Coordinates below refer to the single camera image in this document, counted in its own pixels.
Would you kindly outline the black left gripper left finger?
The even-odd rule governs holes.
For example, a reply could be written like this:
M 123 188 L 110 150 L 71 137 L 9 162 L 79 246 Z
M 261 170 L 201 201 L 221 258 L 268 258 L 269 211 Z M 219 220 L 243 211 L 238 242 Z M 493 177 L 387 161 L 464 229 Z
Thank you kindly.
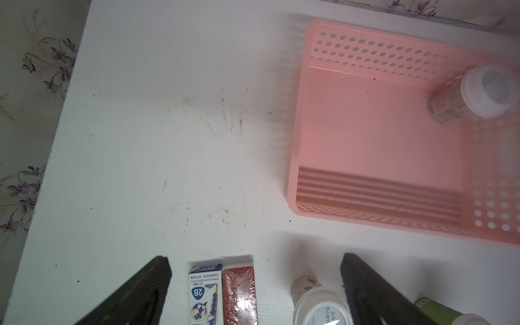
M 167 257 L 156 256 L 78 324 L 158 324 L 172 273 Z

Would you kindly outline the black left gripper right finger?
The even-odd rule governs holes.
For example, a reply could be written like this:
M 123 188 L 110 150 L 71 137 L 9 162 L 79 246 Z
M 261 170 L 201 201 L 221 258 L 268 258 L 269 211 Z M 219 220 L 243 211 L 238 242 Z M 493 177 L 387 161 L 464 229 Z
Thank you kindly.
M 354 324 L 434 323 L 356 254 L 344 254 L 341 277 Z

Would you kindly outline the pink plastic basket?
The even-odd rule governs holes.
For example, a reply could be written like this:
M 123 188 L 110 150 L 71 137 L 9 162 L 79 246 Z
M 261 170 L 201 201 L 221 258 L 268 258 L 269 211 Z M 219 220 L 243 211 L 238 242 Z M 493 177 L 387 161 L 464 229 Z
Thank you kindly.
M 327 20 L 306 29 L 286 198 L 321 219 L 519 245 L 519 108 L 440 125 L 435 95 L 517 58 Z

